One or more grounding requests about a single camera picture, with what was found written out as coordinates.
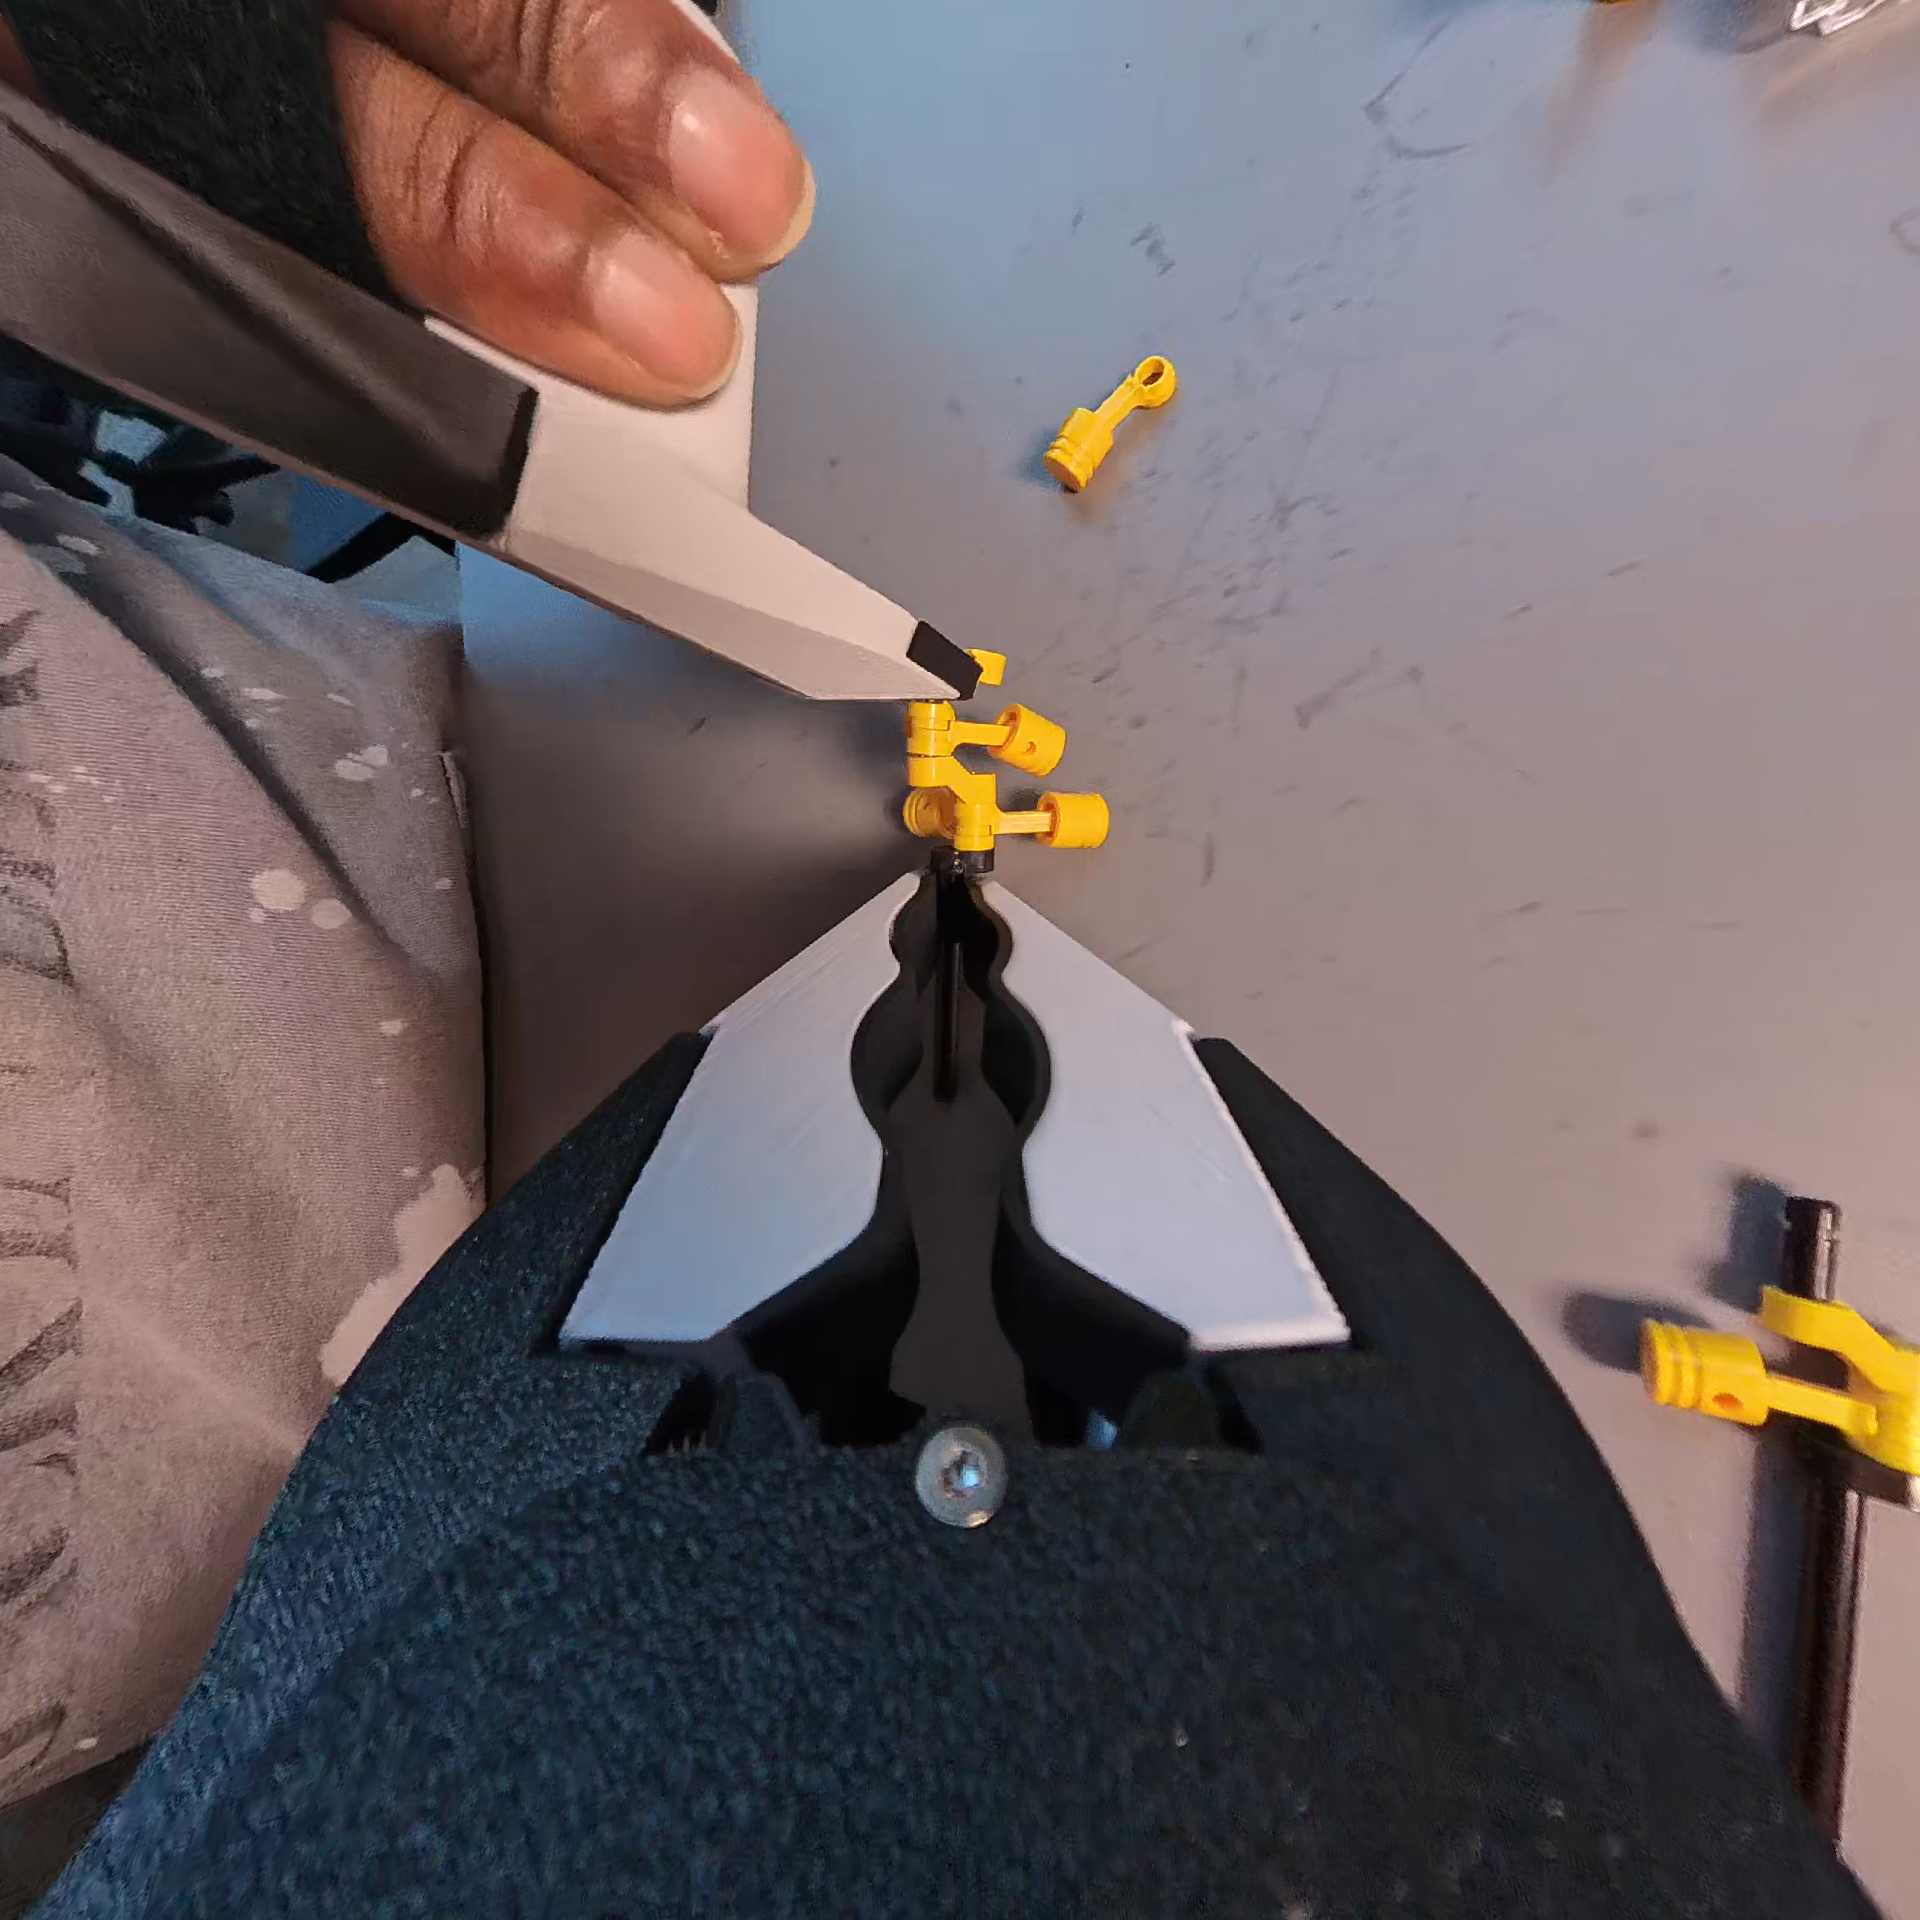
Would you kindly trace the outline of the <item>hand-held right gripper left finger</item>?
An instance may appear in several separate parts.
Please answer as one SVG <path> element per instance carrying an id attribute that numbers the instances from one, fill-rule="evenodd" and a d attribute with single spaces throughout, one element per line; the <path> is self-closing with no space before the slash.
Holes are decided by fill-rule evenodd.
<path id="1" fill-rule="evenodd" d="M 922 1290 L 894 1108 L 935 944 L 938 880 L 910 873 L 709 1022 L 564 1348 L 757 1372 L 813 1419 L 894 1398 Z"/>

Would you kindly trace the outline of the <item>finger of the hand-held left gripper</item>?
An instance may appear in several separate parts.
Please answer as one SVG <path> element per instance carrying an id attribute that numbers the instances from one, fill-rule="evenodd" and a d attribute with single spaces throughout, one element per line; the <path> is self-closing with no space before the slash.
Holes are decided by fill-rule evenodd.
<path id="1" fill-rule="evenodd" d="M 481 552 L 817 702 L 965 702 L 981 662 L 749 511 L 759 288 L 730 286 L 730 382 L 649 411 L 426 324 L 535 396 L 513 513 Z"/>

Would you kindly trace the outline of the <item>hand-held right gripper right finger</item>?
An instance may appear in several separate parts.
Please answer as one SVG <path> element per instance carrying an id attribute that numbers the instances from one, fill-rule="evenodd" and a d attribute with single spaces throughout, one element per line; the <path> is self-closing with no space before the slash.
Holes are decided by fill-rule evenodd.
<path id="1" fill-rule="evenodd" d="M 995 1291 L 1027 1358 L 1322 1352 L 1350 1329 L 1189 1022 L 1010 890 L 981 1070 L 1015 1124 Z"/>

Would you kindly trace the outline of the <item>black axle with yellow pistons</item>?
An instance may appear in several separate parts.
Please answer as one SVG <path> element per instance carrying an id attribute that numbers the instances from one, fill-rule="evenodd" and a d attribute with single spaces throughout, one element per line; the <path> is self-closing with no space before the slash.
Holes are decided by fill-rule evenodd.
<path id="1" fill-rule="evenodd" d="M 1787 1763 L 1827 1841 L 1842 1832 L 1865 1594 L 1868 1506 L 1918 1508 L 1918 1348 L 1886 1332 L 1837 1290 L 1841 1210 L 1813 1196 L 1783 1203 L 1781 1276 L 1757 1323 L 1825 1378 L 1774 1368 L 1749 1336 L 1638 1327 L 1649 1398 L 1726 1425 L 1787 1425 L 1807 1484 L 1796 1574 Z"/>
<path id="2" fill-rule="evenodd" d="M 1060 724 L 1019 705 L 1003 706 L 989 723 L 959 719 L 950 705 L 906 708 L 903 827 L 938 847 L 927 864 L 938 886 L 931 1074 L 940 1103 L 953 1103 L 957 1091 L 977 883 L 993 876 L 999 841 L 1021 836 L 1055 851 L 1093 851 L 1113 827 L 1109 802 L 1089 792 L 1047 792 L 1031 807 L 1005 807 L 996 775 L 966 764 L 965 752 L 981 750 L 996 766 L 1047 777 L 1060 766 L 1065 746 Z"/>

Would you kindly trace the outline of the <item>yellow toy piston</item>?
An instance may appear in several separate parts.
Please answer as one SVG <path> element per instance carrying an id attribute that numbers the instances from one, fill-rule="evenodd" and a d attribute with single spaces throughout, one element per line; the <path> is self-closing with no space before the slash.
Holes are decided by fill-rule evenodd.
<path id="1" fill-rule="evenodd" d="M 1044 473 L 1068 495 L 1085 491 L 1121 428 L 1141 411 L 1161 410 L 1178 388 L 1178 369 L 1164 355 L 1145 356 L 1097 408 L 1068 414 L 1043 454 Z"/>

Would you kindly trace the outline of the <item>grey desk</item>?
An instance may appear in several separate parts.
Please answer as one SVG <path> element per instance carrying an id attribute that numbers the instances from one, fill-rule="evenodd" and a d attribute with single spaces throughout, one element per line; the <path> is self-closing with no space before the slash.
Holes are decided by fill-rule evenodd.
<path id="1" fill-rule="evenodd" d="M 754 511 L 1012 659 L 1116 835 L 1001 883 L 1467 1259 L 1781 1770 L 1791 1432 L 1637 1344 L 1785 1369 L 1796 1194 L 1916 1340 L 1916 4 L 1790 12 L 722 4 Z"/>

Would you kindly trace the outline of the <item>person's grey sweatshirt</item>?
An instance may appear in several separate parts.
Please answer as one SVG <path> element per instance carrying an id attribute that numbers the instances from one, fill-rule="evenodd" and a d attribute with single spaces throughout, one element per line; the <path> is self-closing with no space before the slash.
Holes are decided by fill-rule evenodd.
<path id="1" fill-rule="evenodd" d="M 5 464 L 5 1806 L 171 1719 L 483 1208 L 462 662 Z"/>

